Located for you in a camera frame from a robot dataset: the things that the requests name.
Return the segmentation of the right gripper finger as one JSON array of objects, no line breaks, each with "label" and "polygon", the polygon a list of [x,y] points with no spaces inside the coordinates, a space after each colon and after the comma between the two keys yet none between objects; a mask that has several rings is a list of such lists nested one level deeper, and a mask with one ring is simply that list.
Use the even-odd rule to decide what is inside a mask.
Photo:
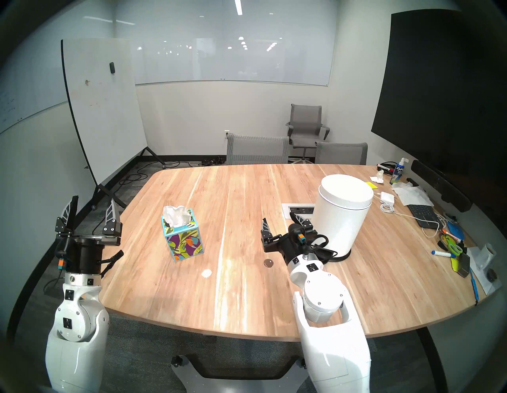
[{"label": "right gripper finger", "polygon": [[313,225],[310,220],[307,218],[303,218],[302,216],[290,213],[290,218],[293,221],[293,224],[290,224],[290,231],[299,230],[302,232],[312,232],[314,231]]},{"label": "right gripper finger", "polygon": [[262,243],[273,243],[276,240],[278,240],[278,235],[276,235],[276,236],[272,235],[266,218],[263,218],[263,220],[262,220],[261,236],[262,236]]}]

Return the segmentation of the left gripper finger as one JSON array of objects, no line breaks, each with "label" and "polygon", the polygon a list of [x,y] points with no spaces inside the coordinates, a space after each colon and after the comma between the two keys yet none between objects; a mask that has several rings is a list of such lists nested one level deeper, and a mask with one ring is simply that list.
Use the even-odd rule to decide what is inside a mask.
[{"label": "left gripper finger", "polygon": [[121,236],[122,224],[120,214],[116,202],[112,199],[105,212],[104,225],[102,227],[102,235],[109,237]]},{"label": "left gripper finger", "polygon": [[68,204],[63,209],[61,215],[57,217],[55,232],[57,238],[70,237],[74,235],[75,225],[74,221],[77,214],[79,196],[74,195]]}]

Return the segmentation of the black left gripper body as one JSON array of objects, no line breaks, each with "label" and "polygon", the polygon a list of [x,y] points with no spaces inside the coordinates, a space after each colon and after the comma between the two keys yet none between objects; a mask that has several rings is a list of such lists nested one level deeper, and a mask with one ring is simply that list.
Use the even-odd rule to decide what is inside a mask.
[{"label": "black left gripper body", "polygon": [[120,260],[121,251],[102,258],[105,246],[119,246],[121,237],[70,236],[57,238],[59,269],[66,273],[107,273]]}]

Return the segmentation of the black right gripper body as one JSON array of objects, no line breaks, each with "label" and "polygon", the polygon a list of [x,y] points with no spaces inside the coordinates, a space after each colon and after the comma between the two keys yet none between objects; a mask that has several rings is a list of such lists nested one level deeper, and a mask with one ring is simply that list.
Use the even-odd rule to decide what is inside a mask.
[{"label": "black right gripper body", "polygon": [[278,240],[275,242],[264,243],[264,252],[279,252],[285,262],[291,262],[294,258],[304,254],[304,246],[308,240],[308,236],[303,234],[278,235]]}]

